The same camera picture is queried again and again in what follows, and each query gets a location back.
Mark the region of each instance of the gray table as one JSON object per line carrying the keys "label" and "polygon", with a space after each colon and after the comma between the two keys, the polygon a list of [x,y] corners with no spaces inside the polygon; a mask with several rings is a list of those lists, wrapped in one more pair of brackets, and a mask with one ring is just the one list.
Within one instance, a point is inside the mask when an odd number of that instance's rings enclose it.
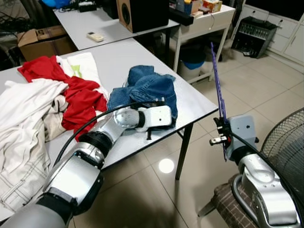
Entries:
{"label": "gray table", "polygon": [[[96,11],[83,13],[80,13],[77,10],[69,12],[60,12],[59,10],[56,10],[55,15],[71,37],[78,50],[105,45],[155,31],[170,29],[179,25],[179,23],[169,20],[169,24],[166,26],[153,28],[139,33],[131,33],[127,28],[119,23],[118,19],[112,19],[109,17],[102,8]],[[100,32],[104,36],[104,41],[97,43],[90,40],[86,37],[88,32]]]}
{"label": "gray table", "polygon": [[[111,167],[117,162],[142,151],[171,134],[177,133],[181,129],[185,129],[176,172],[176,179],[178,180],[189,144],[193,123],[215,112],[217,106],[132,38],[67,54],[64,57],[84,52],[91,52],[93,54],[101,83],[108,92],[111,92],[113,88],[121,87],[128,77],[129,69],[135,65],[152,65],[155,67],[156,72],[160,74],[171,74],[176,77],[174,82],[178,108],[176,127],[170,130],[152,132],[151,140],[146,140],[146,133],[138,133],[136,131],[125,132],[117,140],[106,157],[103,169]],[[5,89],[4,82],[6,80],[19,83],[26,82],[17,72],[16,68],[2,71],[0,72],[0,93]],[[46,144],[52,163],[63,144],[71,135],[72,131],[65,132]]]}

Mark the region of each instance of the white cloth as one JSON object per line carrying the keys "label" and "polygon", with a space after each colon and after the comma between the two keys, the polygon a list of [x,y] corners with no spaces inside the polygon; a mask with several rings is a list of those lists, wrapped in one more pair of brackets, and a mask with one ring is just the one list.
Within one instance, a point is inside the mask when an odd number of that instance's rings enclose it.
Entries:
{"label": "white cloth", "polygon": [[98,83],[100,87],[96,90],[103,94],[106,100],[109,100],[109,93],[100,82],[97,66],[91,52],[70,56],[67,59],[56,56],[56,59],[66,75],[77,76]]}
{"label": "white cloth", "polygon": [[[5,85],[7,89],[0,95],[0,204],[16,211],[41,189],[48,174],[45,129],[52,128],[47,126],[51,118],[58,118],[55,111],[66,106],[62,97],[56,97],[67,84],[35,79]],[[51,130],[48,139],[64,131],[59,129]]]}

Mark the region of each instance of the white desk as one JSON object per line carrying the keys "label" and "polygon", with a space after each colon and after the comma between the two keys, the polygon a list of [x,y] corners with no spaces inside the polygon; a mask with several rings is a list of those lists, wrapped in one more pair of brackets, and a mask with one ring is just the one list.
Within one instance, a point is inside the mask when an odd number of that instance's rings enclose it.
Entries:
{"label": "white desk", "polygon": [[[59,12],[56,10],[55,15],[71,37],[78,50],[105,45],[179,25],[179,23],[169,20],[169,24],[166,26],[138,33],[131,33],[127,28],[119,23],[119,19],[112,19],[102,8],[96,11],[83,13],[80,13],[77,10],[69,12]],[[86,37],[88,32],[100,32],[104,36],[104,41],[97,43],[90,40]]]}
{"label": "white desk", "polygon": [[[106,157],[104,168],[110,167],[111,165],[114,165],[115,163],[157,143],[169,135],[176,133],[178,130],[185,128],[176,175],[176,179],[179,179],[193,123],[215,112],[217,110],[217,106],[132,38],[70,53],[64,57],[87,51],[93,54],[101,83],[109,92],[111,92],[113,88],[122,86],[123,82],[128,77],[129,69],[135,65],[152,65],[155,67],[156,72],[160,74],[171,74],[176,77],[174,82],[178,109],[176,127],[166,131],[152,132],[151,140],[146,140],[145,133],[137,133],[136,131],[125,132],[118,139]],[[2,71],[0,72],[0,93],[4,91],[4,82],[7,80],[19,83],[26,82],[25,79],[17,72],[16,68]],[[71,131],[65,132],[46,144],[52,163],[63,144],[71,135]],[[76,142],[73,141],[69,148],[71,148],[75,143]]]}
{"label": "white desk", "polygon": [[[219,55],[222,51],[227,36],[229,26],[231,24],[234,15],[234,11],[235,11],[234,8],[222,5],[221,10],[219,12],[197,16],[194,18],[192,25],[189,26],[181,25],[174,33],[172,32],[171,37],[176,41],[173,70],[175,72],[177,71],[180,48],[181,48],[181,43],[183,41],[224,29],[224,33],[216,57],[216,60],[218,61]],[[209,76],[209,80],[211,80],[210,77],[211,75],[212,75],[212,69],[210,69],[209,72],[200,75],[199,77],[195,77],[189,80],[188,82],[193,83],[208,76]]]}

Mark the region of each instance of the speaker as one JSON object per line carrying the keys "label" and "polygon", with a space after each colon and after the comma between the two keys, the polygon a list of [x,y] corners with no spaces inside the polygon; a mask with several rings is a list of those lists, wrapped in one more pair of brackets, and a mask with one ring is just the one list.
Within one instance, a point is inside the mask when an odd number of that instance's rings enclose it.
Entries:
{"label": "speaker", "polygon": [[119,21],[132,33],[165,26],[169,0],[116,0]]}

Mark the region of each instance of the brown cushion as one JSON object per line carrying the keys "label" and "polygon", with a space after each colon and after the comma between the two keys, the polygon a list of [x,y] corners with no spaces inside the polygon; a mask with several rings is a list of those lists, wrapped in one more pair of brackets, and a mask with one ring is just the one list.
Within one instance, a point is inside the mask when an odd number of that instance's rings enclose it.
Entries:
{"label": "brown cushion", "polygon": [[[228,183],[219,185],[214,189],[214,196],[211,202],[215,205],[229,227],[257,228],[232,194],[231,185],[237,175],[238,174],[231,177]],[[252,208],[251,198],[245,193],[242,185],[238,186],[238,191],[245,202]]]}

